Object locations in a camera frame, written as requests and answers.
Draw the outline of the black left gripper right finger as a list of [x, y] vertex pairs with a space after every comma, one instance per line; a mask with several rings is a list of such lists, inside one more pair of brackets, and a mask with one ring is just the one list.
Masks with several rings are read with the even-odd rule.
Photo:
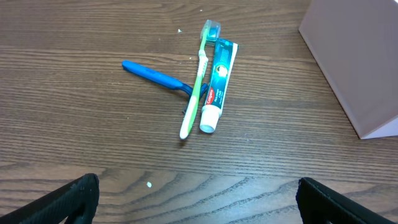
[[298, 181], [295, 198], [303, 224], [394, 224], [309, 177]]

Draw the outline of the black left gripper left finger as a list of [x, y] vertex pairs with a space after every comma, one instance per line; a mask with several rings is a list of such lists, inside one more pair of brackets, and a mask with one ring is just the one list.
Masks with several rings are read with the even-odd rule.
[[1, 223], [91, 224], [99, 204], [98, 176], [89, 173], [1, 217]]

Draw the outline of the Colgate toothpaste tube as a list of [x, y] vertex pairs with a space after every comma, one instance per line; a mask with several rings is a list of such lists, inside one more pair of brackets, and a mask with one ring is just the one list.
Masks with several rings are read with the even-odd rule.
[[200, 129], [213, 133], [223, 113], [226, 91], [239, 45], [226, 39], [218, 39], [211, 69], [206, 99], [201, 109]]

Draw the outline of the green white toothbrush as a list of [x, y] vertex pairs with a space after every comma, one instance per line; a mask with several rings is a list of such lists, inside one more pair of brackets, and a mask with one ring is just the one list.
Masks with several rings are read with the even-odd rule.
[[180, 128], [180, 139], [185, 140], [190, 131], [197, 115], [198, 102], [200, 100], [200, 91], [203, 77], [206, 73], [206, 68], [208, 65], [208, 57], [206, 56], [205, 46], [214, 45], [215, 41], [220, 36], [221, 24], [216, 21], [207, 20], [201, 31], [201, 43], [198, 51], [198, 70], [195, 84], [193, 86], [193, 91], [188, 102], [187, 110]]

